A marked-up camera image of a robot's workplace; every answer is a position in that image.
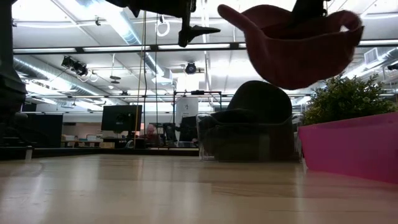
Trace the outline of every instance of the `clear plastic box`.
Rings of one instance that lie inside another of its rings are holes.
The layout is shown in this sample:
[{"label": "clear plastic box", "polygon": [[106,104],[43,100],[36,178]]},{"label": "clear plastic box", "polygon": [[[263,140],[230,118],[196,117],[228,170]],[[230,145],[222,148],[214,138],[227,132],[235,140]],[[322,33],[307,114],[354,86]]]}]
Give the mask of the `clear plastic box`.
[{"label": "clear plastic box", "polygon": [[294,159],[292,120],[280,124],[221,123],[197,115],[199,156],[204,161],[267,162]]}]

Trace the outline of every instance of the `red hat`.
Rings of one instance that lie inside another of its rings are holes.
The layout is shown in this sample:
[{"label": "red hat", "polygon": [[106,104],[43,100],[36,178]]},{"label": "red hat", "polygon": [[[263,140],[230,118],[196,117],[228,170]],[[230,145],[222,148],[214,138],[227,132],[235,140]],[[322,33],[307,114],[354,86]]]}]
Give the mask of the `red hat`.
[{"label": "red hat", "polygon": [[[260,5],[242,13],[220,5],[218,13],[244,32],[253,67],[268,82],[287,90],[340,74],[353,59],[363,33],[361,19],[339,11],[290,28],[292,14]],[[345,26],[348,31],[340,32]]]}]

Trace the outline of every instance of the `green plant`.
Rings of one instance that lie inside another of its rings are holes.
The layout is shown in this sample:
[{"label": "green plant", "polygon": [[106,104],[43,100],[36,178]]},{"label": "green plant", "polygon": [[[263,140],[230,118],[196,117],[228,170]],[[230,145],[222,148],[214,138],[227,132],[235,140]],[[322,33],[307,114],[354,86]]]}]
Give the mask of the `green plant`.
[{"label": "green plant", "polygon": [[326,82],[311,96],[310,109],[304,113],[304,124],[318,124],[396,111],[393,102],[380,97],[382,83],[374,85],[376,76],[367,82],[341,75]]}]

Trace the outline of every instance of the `yellow cable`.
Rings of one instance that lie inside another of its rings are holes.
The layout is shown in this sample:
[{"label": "yellow cable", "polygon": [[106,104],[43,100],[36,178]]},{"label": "yellow cable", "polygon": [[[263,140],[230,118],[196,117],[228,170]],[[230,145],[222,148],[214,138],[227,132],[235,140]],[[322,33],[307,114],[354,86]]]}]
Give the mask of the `yellow cable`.
[{"label": "yellow cable", "polygon": [[[145,29],[146,28],[146,20],[147,20],[147,11],[144,11],[144,23],[142,24],[143,25],[142,26],[142,40],[146,39],[146,29]],[[145,48],[145,45],[141,44],[141,57],[143,56],[144,48]],[[134,130],[134,148],[136,148],[136,132],[137,132],[137,125],[138,125],[139,89],[140,89],[141,75],[142,75],[142,73],[141,73],[142,72],[142,61],[143,61],[143,59],[141,59],[140,62],[139,62],[139,78],[138,78],[138,94],[137,94],[137,110],[136,110],[136,128]]]}]

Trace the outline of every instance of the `pink planter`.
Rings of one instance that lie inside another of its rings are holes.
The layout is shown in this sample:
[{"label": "pink planter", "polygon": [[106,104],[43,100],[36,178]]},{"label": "pink planter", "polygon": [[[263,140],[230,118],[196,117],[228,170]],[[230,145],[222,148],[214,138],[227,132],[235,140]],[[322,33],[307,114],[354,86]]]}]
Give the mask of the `pink planter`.
[{"label": "pink planter", "polygon": [[398,113],[300,127],[311,170],[398,184]]}]

